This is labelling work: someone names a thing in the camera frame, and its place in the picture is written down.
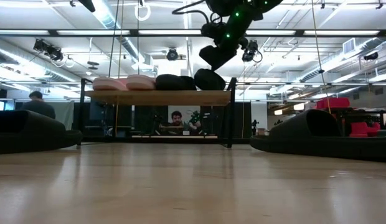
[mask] shelf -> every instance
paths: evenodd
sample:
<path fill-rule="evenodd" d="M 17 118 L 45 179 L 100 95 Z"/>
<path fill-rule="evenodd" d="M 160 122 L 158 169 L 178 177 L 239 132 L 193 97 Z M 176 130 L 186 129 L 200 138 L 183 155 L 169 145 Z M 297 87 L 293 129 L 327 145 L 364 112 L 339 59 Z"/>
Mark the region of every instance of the shelf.
<path fill-rule="evenodd" d="M 85 95 L 105 103 L 136 106 L 225 106 L 230 101 L 230 91 L 86 91 Z"/>

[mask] security camera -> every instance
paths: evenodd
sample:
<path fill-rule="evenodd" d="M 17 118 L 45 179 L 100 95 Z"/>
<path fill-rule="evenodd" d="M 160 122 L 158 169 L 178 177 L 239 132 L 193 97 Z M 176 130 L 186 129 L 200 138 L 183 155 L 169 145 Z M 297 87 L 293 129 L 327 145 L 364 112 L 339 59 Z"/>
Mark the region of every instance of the security camera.
<path fill-rule="evenodd" d="M 178 59 L 178 53 L 176 52 L 176 49 L 169 49 L 167 53 L 167 59 L 171 61 Z"/>

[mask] ceiling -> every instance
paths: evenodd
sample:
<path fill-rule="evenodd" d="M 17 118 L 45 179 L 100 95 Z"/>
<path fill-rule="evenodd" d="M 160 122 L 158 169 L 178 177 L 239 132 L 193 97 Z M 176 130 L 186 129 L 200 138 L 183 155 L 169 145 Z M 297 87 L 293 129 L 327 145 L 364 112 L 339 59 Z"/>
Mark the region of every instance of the ceiling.
<path fill-rule="evenodd" d="M 124 6 L 117 6 L 118 1 L 108 1 L 111 10 L 116 14 L 118 8 L 118 23 L 122 24 L 122 29 L 200 29 L 205 22 L 200 14 L 189 14 L 189 16 L 172 15 L 171 11 L 181 7 L 190 1 L 168 0 L 153 1 L 146 0 L 145 4 L 150 6 L 151 14 L 145 21 L 137 20 L 134 11 L 137 1 L 120 0 Z M 0 1 L 0 29 L 104 29 L 102 23 L 79 2 L 75 0 L 76 7 L 71 7 L 69 0 L 6 0 Z M 321 9 L 321 1 L 315 2 L 315 20 L 318 29 L 386 29 L 386 4 L 381 9 L 378 0 L 344 1 L 326 0 L 326 7 Z M 285 0 L 279 6 L 264 14 L 262 21 L 253 22 L 250 29 L 314 29 L 314 20 L 311 9 L 311 0 Z M 205 4 L 197 6 L 198 9 L 210 15 Z M 140 9 L 139 15 L 144 16 L 146 9 Z M 35 55 L 37 52 L 32 48 L 37 37 L 0 37 L 18 49 Z M 261 63 L 243 63 L 240 50 L 238 55 L 217 70 L 217 73 L 226 80 L 231 77 L 239 78 L 239 81 L 246 82 L 292 82 L 302 75 L 303 71 L 318 65 L 318 50 L 315 38 L 295 38 L 291 37 L 252 37 L 261 47 L 263 54 Z M 342 50 L 342 44 L 350 38 L 318 38 L 319 55 L 321 60 Z M 107 77 L 110 72 L 111 77 L 124 77 L 138 73 L 132 65 L 135 64 L 128 52 L 120 46 L 119 42 L 110 37 L 94 37 L 92 39 L 92 49 L 90 52 L 90 39 L 87 37 L 45 37 L 44 40 L 56 47 L 60 47 L 65 54 L 65 58 L 73 60 L 56 63 L 62 70 L 70 72 L 81 78 Z M 178 67 L 181 68 L 181 75 L 188 75 L 186 60 L 178 60 L 168 63 L 164 60 L 164 53 L 169 48 L 176 48 L 181 55 L 189 54 L 192 73 L 199 68 L 209 66 L 199 57 L 199 51 L 206 45 L 211 45 L 212 40 L 205 37 L 130 37 L 131 43 L 142 54 L 153 57 L 153 64 L 158 67 Z M 386 60 L 386 45 L 378 49 L 380 53 L 379 61 Z M 50 66 L 52 63 L 44 55 L 38 58 L 45 60 Z M 98 70 L 89 70 L 87 61 L 100 63 Z M 342 65 L 332 68 L 325 73 L 325 76 L 335 77 L 344 76 L 353 71 L 360 70 L 359 59 L 350 58 Z M 375 61 L 366 62 L 366 65 L 376 63 Z M 153 75 L 152 72 L 142 72 L 146 75 Z M 244 94 L 253 95 L 255 100 L 255 90 L 269 90 L 269 86 L 251 86 L 244 91 Z M 298 88 L 298 91 L 305 92 L 312 90 L 308 86 Z M 294 94 L 297 88 L 287 91 Z"/>

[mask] red object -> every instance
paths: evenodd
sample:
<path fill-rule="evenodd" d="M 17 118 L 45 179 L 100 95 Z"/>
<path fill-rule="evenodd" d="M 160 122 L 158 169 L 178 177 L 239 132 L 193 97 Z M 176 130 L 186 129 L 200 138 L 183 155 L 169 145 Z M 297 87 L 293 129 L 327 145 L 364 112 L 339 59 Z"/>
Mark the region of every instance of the red object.
<path fill-rule="evenodd" d="M 330 108 L 348 108 L 349 99 L 348 98 L 329 98 Z M 327 98 L 323 98 L 316 102 L 316 109 L 326 109 L 329 108 L 329 103 Z"/>
<path fill-rule="evenodd" d="M 352 132 L 350 137 L 374 137 L 377 136 L 377 131 L 380 129 L 379 123 L 374 123 L 373 127 L 368 127 L 366 122 L 351 123 Z"/>

